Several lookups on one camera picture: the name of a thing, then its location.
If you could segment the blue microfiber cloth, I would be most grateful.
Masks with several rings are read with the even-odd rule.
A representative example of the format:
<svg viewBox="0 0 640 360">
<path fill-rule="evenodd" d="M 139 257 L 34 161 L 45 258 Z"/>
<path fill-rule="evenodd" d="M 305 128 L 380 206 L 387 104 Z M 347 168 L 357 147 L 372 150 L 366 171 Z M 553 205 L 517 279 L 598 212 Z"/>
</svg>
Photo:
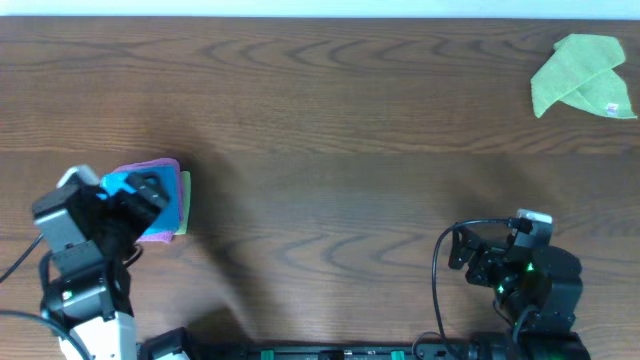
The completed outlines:
<svg viewBox="0 0 640 360">
<path fill-rule="evenodd" d="M 182 220 L 179 172 L 175 165 L 139 165 L 125 167 L 105 175 L 101 187 L 115 195 L 126 191 L 139 195 L 143 205 L 154 215 L 153 222 L 144 220 L 146 230 L 139 242 L 169 242 L 179 229 Z"/>
</svg>

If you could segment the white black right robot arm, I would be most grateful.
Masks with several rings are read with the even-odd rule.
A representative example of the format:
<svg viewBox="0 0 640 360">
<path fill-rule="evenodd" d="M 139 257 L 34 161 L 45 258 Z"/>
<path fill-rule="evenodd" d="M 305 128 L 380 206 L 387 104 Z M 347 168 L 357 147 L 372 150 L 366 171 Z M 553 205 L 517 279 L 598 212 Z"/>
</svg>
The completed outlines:
<svg viewBox="0 0 640 360">
<path fill-rule="evenodd" d="M 488 287 L 510 324 L 508 332 L 477 333 L 464 359 L 586 360 L 572 331 L 583 283 L 582 266 L 550 244 L 551 224 L 520 220 L 504 242 L 485 240 L 467 226 L 453 231 L 448 266 L 468 266 L 466 281 Z"/>
</svg>

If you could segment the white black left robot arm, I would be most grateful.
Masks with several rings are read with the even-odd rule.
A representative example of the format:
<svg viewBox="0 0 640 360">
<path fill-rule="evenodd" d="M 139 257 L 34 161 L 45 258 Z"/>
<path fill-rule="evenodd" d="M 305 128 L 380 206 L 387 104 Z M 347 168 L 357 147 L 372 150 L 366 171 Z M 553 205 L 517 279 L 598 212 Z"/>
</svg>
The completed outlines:
<svg viewBox="0 0 640 360">
<path fill-rule="evenodd" d="M 32 206 L 49 255 L 40 263 L 41 314 L 68 359 L 135 359 L 129 263 L 137 240 L 169 204 L 154 172 L 131 172 L 109 194 L 93 170 L 70 168 Z"/>
</svg>

